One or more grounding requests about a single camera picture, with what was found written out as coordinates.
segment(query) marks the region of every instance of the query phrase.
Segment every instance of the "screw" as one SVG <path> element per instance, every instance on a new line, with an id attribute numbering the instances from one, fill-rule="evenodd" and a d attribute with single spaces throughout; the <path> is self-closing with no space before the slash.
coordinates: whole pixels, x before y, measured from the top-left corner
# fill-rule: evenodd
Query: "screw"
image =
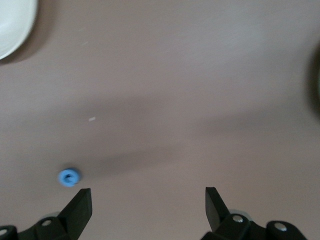
<path id="1" fill-rule="evenodd" d="M 274 226 L 276 229 L 278 229 L 279 231 L 282 231 L 282 232 L 285 232 L 288 230 L 287 227 L 284 224 L 282 224 L 281 222 L 276 222 L 274 224 Z"/>
<path id="2" fill-rule="evenodd" d="M 45 221 L 41 224 L 41 226 L 45 227 L 45 226 L 48 226 L 48 225 L 50 225 L 50 224 L 51 224 L 51 220 L 45 220 Z"/>
<path id="3" fill-rule="evenodd" d="M 0 236 L 5 235 L 8 232 L 7 229 L 1 229 L 0 230 Z"/>
<path id="4" fill-rule="evenodd" d="M 237 223 L 243 223 L 244 222 L 244 219 L 239 215 L 234 215 L 232 219 Z"/>

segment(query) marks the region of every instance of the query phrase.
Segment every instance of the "blue bottle cap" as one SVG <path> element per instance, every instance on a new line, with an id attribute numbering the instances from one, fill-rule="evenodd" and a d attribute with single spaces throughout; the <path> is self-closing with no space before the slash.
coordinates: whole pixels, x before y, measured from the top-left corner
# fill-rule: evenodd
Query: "blue bottle cap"
<path id="1" fill-rule="evenodd" d="M 73 187 L 80 181 L 80 172 L 75 168 L 67 168 L 59 173 L 58 180 L 65 187 Z"/>

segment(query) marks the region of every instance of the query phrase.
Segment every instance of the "plate rim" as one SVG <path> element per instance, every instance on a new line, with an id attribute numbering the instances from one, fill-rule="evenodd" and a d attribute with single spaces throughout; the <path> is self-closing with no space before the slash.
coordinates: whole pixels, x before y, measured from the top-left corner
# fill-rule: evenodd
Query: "plate rim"
<path id="1" fill-rule="evenodd" d="M 29 3 L 31 4 L 31 11 L 29 13 L 30 17 L 26 21 L 25 27 L 21 32 L 21 36 L 16 40 L 16 43 L 7 52 L 0 55 L 0 60 L 16 51 L 27 40 L 30 33 L 32 32 L 37 18 L 39 0 L 29 0 Z"/>

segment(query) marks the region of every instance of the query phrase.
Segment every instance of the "white plate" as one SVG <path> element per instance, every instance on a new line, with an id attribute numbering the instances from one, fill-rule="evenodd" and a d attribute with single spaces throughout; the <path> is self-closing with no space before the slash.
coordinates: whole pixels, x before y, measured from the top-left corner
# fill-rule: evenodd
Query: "white plate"
<path id="1" fill-rule="evenodd" d="M 34 25 L 38 0 L 0 0 L 0 59 L 27 39 Z"/>

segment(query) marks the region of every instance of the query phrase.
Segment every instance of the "black plastic part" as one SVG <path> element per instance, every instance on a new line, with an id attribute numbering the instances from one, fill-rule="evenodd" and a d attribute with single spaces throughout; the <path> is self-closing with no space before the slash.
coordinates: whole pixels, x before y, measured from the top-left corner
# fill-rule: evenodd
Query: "black plastic part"
<path id="1" fill-rule="evenodd" d="M 15 226 L 0 226 L 1 230 L 7 230 L 7 232 L 0 236 L 0 240 L 18 240 L 17 228 Z"/>
<path id="2" fill-rule="evenodd" d="M 230 212 L 215 187 L 205 188 L 205 213 L 214 232 Z"/>
<path id="3" fill-rule="evenodd" d="M 271 221 L 263 228 L 243 215 L 230 214 L 215 187 L 205 189 L 205 211 L 212 232 L 204 235 L 202 240 L 307 240 L 288 222 Z M 242 222 L 233 219 L 236 215 L 242 218 Z M 276 223 L 285 225 L 286 231 L 277 229 Z"/>
<path id="4" fill-rule="evenodd" d="M 77 240 L 92 216 L 90 189 L 81 189 L 60 212 L 58 219 L 71 240 Z"/>
<path id="5" fill-rule="evenodd" d="M 0 240 L 77 240 L 91 215 L 91 190 L 81 189 L 58 217 L 44 218 L 20 233 L 15 226 L 0 226 L 7 230 Z"/>
<path id="6" fill-rule="evenodd" d="M 275 227 L 276 223 L 285 225 L 286 231 Z M 285 221 L 270 221 L 266 225 L 268 238 L 271 240 L 306 240 L 305 236 L 291 223 Z"/>
<path id="7" fill-rule="evenodd" d="M 236 215 L 242 218 L 242 222 L 234 221 L 233 217 Z M 245 216 L 230 214 L 225 218 L 214 234 L 228 240 L 242 240 L 248 235 L 250 225 L 250 221 Z"/>

